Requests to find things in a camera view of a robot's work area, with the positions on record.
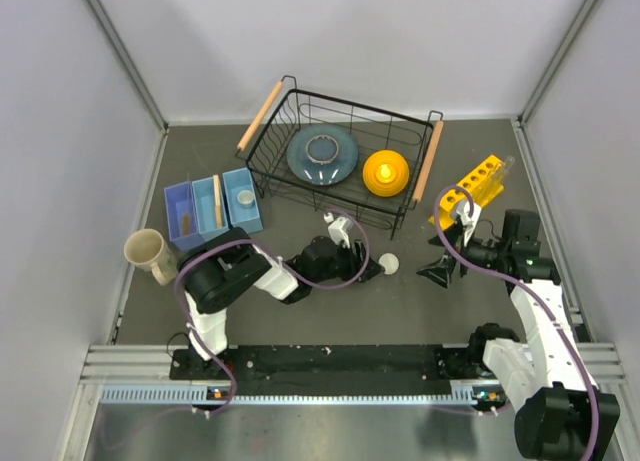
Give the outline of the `small white cup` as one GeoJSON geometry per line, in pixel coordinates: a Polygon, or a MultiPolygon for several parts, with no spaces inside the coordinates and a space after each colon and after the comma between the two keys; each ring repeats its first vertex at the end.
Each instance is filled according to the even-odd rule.
{"type": "Polygon", "coordinates": [[[256,202],[255,193],[248,189],[239,190],[235,199],[237,205],[243,210],[252,209],[256,202]]]}

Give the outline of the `middle light blue bin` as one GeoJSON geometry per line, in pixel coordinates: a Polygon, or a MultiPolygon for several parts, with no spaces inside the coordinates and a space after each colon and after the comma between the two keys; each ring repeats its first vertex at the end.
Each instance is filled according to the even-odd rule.
{"type": "Polygon", "coordinates": [[[202,236],[204,241],[210,241],[230,229],[222,177],[219,174],[217,175],[220,178],[221,200],[223,206],[223,227],[220,229],[216,228],[212,176],[192,182],[198,233],[202,236]]]}

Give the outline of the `yellow ridged dome bowl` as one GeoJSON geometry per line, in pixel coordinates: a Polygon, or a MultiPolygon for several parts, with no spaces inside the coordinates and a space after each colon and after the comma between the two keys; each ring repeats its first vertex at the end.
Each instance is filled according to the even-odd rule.
{"type": "Polygon", "coordinates": [[[393,150],[379,150],[367,158],[362,170],[363,182],[374,195],[388,198],[401,193],[409,183],[409,165],[393,150]]]}

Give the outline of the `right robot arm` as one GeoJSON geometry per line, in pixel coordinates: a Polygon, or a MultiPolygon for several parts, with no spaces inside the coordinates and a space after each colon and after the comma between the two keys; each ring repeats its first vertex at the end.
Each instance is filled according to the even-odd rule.
{"type": "Polygon", "coordinates": [[[515,411],[516,445],[524,458],[601,460],[620,417],[619,403],[598,389],[578,352],[557,267],[540,255],[540,217],[509,209],[499,239],[483,241],[474,235],[480,213],[479,205],[460,202],[453,223],[430,241],[444,246],[444,254],[417,273],[442,287],[455,271],[475,270],[505,282],[526,340],[497,324],[478,327],[466,350],[469,369],[500,382],[515,411]]]}

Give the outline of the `clear glass test tube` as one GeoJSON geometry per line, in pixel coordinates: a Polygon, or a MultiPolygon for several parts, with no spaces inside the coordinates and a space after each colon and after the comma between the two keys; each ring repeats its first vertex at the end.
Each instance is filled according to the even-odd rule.
{"type": "Polygon", "coordinates": [[[509,175],[514,162],[515,162],[515,158],[513,156],[506,157],[505,160],[502,162],[501,165],[504,165],[505,168],[507,169],[507,172],[505,173],[505,177],[503,178],[503,180],[509,175]]]}
{"type": "Polygon", "coordinates": [[[492,176],[492,188],[494,190],[499,190],[503,183],[503,178],[505,177],[505,173],[507,169],[504,165],[501,165],[492,176]]]}

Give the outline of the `dark blue plastic bin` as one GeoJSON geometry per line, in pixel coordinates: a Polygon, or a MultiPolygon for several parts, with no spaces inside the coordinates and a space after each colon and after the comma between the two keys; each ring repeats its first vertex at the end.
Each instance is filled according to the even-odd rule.
{"type": "Polygon", "coordinates": [[[192,233],[186,237],[183,237],[180,234],[180,201],[182,199],[184,186],[185,181],[165,187],[164,199],[166,206],[169,241],[180,251],[189,251],[201,245],[204,240],[198,233],[194,198],[192,233]]]}

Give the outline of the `light blue bin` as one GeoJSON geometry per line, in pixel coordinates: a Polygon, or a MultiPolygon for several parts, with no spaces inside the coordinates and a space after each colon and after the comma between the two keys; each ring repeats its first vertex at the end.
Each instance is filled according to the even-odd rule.
{"type": "Polygon", "coordinates": [[[264,227],[250,171],[247,168],[239,168],[224,172],[223,185],[231,226],[240,227],[248,234],[262,231],[264,227]],[[235,197],[242,189],[252,190],[255,193],[256,202],[252,209],[243,210],[237,205],[235,197]]]}
{"type": "Polygon", "coordinates": [[[219,174],[217,175],[220,178],[221,200],[223,206],[223,227],[220,229],[216,228],[212,176],[192,182],[198,233],[202,236],[204,241],[210,241],[230,229],[222,177],[219,174]]]}

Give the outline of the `wooden test tube clamp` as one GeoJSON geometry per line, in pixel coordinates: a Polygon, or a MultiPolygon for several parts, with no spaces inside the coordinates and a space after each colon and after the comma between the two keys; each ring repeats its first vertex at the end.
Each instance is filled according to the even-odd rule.
{"type": "Polygon", "coordinates": [[[212,176],[213,183],[213,193],[214,193],[214,213],[215,213],[215,221],[216,228],[220,229],[223,227],[223,213],[222,213],[222,200],[221,200],[221,186],[220,186],[220,178],[217,174],[212,176]]]}

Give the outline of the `blue ceramic plate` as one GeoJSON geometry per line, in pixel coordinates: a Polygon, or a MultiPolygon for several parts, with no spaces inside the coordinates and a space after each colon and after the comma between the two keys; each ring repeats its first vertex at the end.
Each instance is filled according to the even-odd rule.
{"type": "Polygon", "coordinates": [[[347,179],[356,168],[356,139],[341,126],[319,123],[301,129],[288,144],[287,164],[302,181],[329,186],[347,179]]]}

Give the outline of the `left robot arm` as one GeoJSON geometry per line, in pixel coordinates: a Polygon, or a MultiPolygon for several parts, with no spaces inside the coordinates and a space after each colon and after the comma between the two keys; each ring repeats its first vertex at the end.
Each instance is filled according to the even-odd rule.
{"type": "Polygon", "coordinates": [[[316,236],[288,260],[268,255],[242,228],[233,228],[184,254],[177,262],[176,287],[188,307],[192,365],[205,377],[226,368],[226,310],[251,288],[285,305],[309,296],[329,280],[365,283],[390,269],[371,258],[364,241],[342,233],[316,236]]]}

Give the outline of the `right light blue bin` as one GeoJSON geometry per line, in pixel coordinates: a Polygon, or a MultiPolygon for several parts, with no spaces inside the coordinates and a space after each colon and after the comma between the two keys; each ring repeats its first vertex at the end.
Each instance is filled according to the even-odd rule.
{"type": "Polygon", "coordinates": [[[247,168],[239,168],[224,172],[223,185],[231,226],[240,227],[248,234],[262,231],[264,227],[250,171],[247,168]],[[252,190],[255,193],[256,202],[252,209],[243,210],[237,205],[235,197],[242,189],[252,190]]]}

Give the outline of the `white round lid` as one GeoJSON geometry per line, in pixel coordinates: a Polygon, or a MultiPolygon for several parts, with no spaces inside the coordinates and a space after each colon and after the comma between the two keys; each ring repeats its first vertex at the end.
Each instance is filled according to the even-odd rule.
{"type": "Polygon", "coordinates": [[[393,275],[399,269],[399,259],[392,253],[384,253],[378,260],[385,275],[393,275]]]}

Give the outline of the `beige ceramic mug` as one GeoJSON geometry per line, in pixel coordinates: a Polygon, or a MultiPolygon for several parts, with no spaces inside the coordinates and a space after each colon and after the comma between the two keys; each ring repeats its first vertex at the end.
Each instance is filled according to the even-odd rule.
{"type": "Polygon", "coordinates": [[[155,229],[145,228],[132,233],[123,252],[130,264],[151,273],[160,286],[168,285],[177,276],[175,254],[155,229]]]}

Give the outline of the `yellow test tube rack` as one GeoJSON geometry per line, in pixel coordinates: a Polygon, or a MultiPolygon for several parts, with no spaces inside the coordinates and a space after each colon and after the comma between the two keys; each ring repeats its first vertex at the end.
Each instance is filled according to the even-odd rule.
{"type": "MultiPolygon", "coordinates": [[[[496,155],[490,155],[463,177],[457,185],[466,190],[474,202],[486,208],[504,191],[504,180],[499,190],[492,188],[493,173],[500,167],[503,160],[496,155]]],[[[439,221],[443,230],[454,224],[452,214],[458,202],[465,200],[465,195],[457,189],[450,189],[439,202],[439,221]]]]}

